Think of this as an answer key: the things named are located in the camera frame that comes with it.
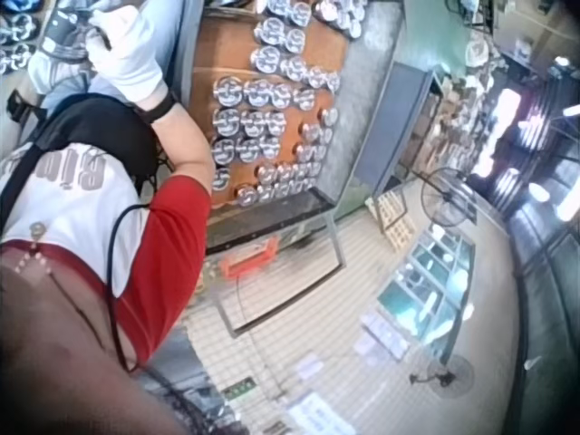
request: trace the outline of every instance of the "wooden display board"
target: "wooden display board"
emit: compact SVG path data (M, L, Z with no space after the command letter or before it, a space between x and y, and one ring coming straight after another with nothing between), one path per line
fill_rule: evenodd
M208 140L212 140L216 132L212 125L212 115L220 107L213 97L214 83L222 77L235 76L242 82L257 78L267 78L272 83L287 82L295 88L302 85L290 82L278 75L265 75L254 70L250 63L250 55L261 45L254 38L254 29L261 21L261 15L250 14L247 11L234 12L230 17L205 16L198 35L198 44L193 67L193 86L189 100L189 113L198 123ZM312 19L306 29L306 46L302 57L308 67L320 66L327 72L340 72L348 41L341 34ZM276 160L261 158L254 163L246 164L234 160L229 165L231 180L226 190L215 192L212 198L214 208L233 203L236 199L235 189L242 184L257 184L256 167L265 161L273 163L294 163L293 153L296 143L301 141L298 129L303 123L318 123L318 113L321 109L331 108L334 104L333 95L326 90L316 91L316 103L311 111L300 111L290 106L282 111L286 118L286 130L281 138L281 151ZM237 106L244 110L275 110L272 106L261 109L250 107L246 103Z

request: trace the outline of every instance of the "black wristwatch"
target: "black wristwatch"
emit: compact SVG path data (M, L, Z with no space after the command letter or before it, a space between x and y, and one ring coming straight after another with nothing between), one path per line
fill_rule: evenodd
M38 121L44 121L46 119L46 110L30 104L22 98L22 95L20 95L20 92L17 90L14 90L8 97L6 111L10 115L10 119L19 124L26 121L31 113L36 115Z
M152 109L150 111L144 111L142 109L137 109L137 113L141 116L141 118L145 122L147 122L148 124L152 124L156 120L160 120L165 115L167 115L169 113L169 111L171 109L173 109L173 106L175 106L177 103L178 102L175 99L175 97L173 96L173 93L171 91L169 91L169 92L167 92L167 95L165 96L163 101L160 102L159 105L155 109Z

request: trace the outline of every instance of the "red and white shirt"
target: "red and white shirt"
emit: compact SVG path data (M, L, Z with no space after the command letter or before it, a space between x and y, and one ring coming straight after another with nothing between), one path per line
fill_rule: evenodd
M0 190L30 145L0 162ZM92 146L71 144L45 154L18 198L2 246L27 249L30 226L42 222L44 255L58 259L104 295L113 226L140 204L120 161ZM210 197L189 177L172 177L150 209L121 222L114 245L112 288L118 321L139 363L160 346L195 289L206 247Z

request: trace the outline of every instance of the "hand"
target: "hand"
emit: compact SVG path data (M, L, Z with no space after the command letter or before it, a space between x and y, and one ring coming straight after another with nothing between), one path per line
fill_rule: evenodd
M153 26L134 6L116 11L95 11L90 23L107 36L109 50L96 31L87 35L89 60L97 73L115 86L130 102L138 105L154 94L163 99L168 88L152 48Z
M63 63L42 52L33 54L28 62L28 75L34 88L41 95L50 93L63 80L88 72L90 69L88 63L75 65Z

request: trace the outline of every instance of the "red sleeve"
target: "red sleeve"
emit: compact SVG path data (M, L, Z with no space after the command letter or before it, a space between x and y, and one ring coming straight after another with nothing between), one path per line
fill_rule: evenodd
M190 177L170 178L155 195L129 282L118 304L119 323L140 363L165 339L198 282L211 206Z

